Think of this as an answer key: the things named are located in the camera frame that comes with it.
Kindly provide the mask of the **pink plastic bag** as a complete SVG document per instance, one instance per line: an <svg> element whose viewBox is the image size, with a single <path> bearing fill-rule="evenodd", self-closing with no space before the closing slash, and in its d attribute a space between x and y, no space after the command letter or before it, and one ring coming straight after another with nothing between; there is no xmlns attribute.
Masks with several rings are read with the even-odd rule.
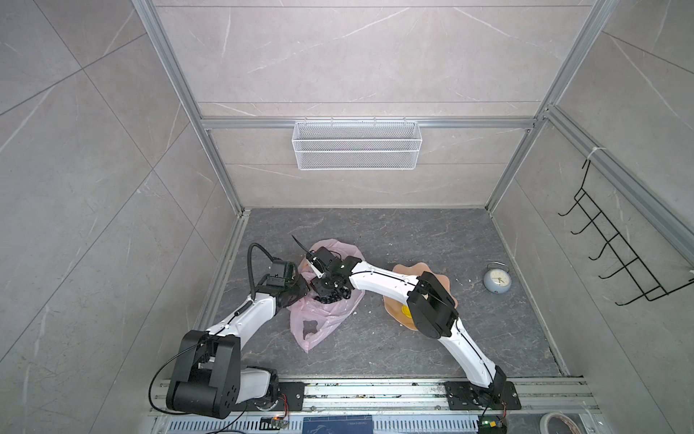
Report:
<svg viewBox="0 0 694 434"><path fill-rule="evenodd" d="M364 260L361 251L352 244L339 242L336 239L327 239L316 242L311 250L325 247L329 251L339 253L343 259L347 256ZM306 259L299 264L298 271L302 277L310 283L316 277ZM314 297L314 291L290 306L290 330L296 343L305 352L309 353L316 346L325 341L332 332L356 311L365 295L365 291L354 289L351 298L336 301L330 304L322 304Z"/></svg>

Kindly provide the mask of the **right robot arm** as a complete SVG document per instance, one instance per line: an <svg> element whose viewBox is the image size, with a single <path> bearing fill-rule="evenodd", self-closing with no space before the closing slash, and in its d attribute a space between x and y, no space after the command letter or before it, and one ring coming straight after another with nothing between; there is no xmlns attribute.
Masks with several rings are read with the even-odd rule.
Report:
<svg viewBox="0 0 694 434"><path fill-rule="evenodd" d="M345 299L356 289L370 291L406 306L419 333L439 341L463 368L480 406L502 402L506 375L464 329L455 300L429 271L411 276L380 269L353 256L341 258L321 247L305 259L316 273L318 296Z"/></svg>

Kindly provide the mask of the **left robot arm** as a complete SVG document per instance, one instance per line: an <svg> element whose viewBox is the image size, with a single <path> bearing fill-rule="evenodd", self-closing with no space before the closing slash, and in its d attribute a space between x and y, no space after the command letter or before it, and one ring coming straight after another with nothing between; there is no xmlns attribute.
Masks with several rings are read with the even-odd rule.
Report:
<svg viewBox="0 0 694 434"><path fill-rule="evenodd" d="M270 410L279 400L277 371L241 366L241 351L280 309L298 302L308 285L290 261L273 260L244 303L207 330L183 338L166 394L166 408L223 420L241 405Z"/></svg>

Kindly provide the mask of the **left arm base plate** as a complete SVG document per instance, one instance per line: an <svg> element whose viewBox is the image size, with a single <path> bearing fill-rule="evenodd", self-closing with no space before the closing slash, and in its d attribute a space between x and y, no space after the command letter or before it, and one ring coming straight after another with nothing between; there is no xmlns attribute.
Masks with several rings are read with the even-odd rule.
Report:
<svg viewBox="0 0 694 434"><path fill-rule="evenodd" d="M305 399L305 387L301 382L280 382L269 385L266 394L258 399L252 400L251 405L258 410L268 412L278 410L284 412L300 412L303 409Z"/></svg>

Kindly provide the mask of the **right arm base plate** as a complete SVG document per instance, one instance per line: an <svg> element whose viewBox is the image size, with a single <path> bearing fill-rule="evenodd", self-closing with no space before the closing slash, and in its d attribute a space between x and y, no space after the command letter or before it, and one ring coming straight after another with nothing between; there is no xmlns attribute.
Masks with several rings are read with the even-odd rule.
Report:
<svg viewBox="0 0 694 434"><path fill-rule="evenodd" d="M488 390L469 382L444 382L450 410L520 410L522 404L515 384Z"/></svg>

